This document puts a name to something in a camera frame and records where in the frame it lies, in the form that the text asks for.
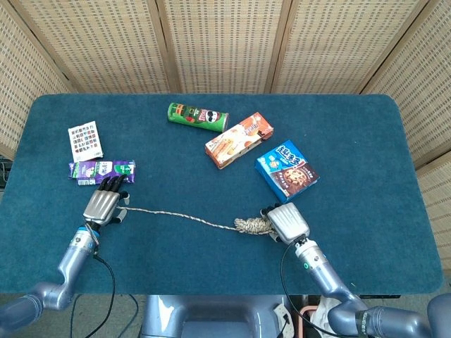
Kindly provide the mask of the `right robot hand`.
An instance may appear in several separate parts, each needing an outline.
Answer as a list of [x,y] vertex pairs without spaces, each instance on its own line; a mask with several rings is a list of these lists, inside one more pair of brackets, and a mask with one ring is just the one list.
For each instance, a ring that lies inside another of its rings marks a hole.
[[287,245],[298,237],[309,236],[309,226],[293,202],[263,208],[260,214],[270,222],[279,240]]

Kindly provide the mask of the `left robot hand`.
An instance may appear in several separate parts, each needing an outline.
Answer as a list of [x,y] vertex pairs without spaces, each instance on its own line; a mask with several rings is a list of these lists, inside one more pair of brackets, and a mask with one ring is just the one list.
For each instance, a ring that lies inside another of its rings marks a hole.
[[126,175],[106,177],[92,194],[83,218],[91,227],[102,227],[109,224],[122,223],[127,214],[126,209],[121,209],[118,215],[114,215],[119,203],[123,201],[126,206],[130,203],[130,194],[119,191]]

